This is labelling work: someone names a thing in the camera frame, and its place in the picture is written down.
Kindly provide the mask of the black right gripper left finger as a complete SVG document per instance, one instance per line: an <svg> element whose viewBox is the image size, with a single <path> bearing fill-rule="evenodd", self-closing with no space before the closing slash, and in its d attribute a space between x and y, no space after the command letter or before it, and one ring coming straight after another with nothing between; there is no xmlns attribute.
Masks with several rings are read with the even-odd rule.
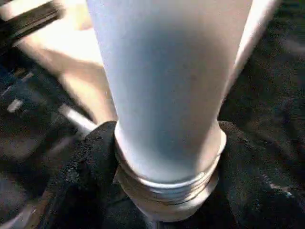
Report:
<svg viewBox="0 0 305 229"><path fill-rule="evenodd" d="M116 122L105 122L78 143L68 161L49 180L48 203L41 217L41 228L50 229L53 222L70 205L83 198L99 201L113 183L118 161L115 156Z"/></svg>

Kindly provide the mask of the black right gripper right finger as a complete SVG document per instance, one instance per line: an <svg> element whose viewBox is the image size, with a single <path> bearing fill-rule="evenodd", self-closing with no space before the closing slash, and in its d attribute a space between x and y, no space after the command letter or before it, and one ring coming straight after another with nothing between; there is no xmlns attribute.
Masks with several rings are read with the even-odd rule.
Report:
<svg viewBox="0 0 305 229"><path fill-rule="evenodd" d="M302 229L305 183L271 143L221 122L227 143L219 162L219 181L209 199L212 229Z"/></svg>

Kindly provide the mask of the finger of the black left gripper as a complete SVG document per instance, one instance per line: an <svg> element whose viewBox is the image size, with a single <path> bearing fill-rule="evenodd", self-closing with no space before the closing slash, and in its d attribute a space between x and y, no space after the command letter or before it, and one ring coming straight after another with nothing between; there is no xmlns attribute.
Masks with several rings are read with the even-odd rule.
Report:
<svg viewBox="0 0 305 229"><path fill-rule="evenodd" d="M84 109L79 107L50 71L20 50L13 50L16 85L23 86L20 92L30 109L43 110L63 117L78 130L94 130L96 124Z"/></svg>
<svg viewBox="0 0 305 229"><path fill-rule="evenodd" d="M76 132L63 117L30 109L19 94L23 86L0 88L0 158L22 160L41 144L52 144Z"/></svg>

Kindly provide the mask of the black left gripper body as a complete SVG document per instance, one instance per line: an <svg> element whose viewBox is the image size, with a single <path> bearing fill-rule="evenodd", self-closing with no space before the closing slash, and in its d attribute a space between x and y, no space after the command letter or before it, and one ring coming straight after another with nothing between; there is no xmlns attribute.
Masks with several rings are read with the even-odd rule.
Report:
<svg viewBox="0 0 305 229"><path fill-rule="evenodd" d="M9 20L0 20L0 46L11 47L23 37L47 26L63 15L56 5L40 5Z"/></svg>

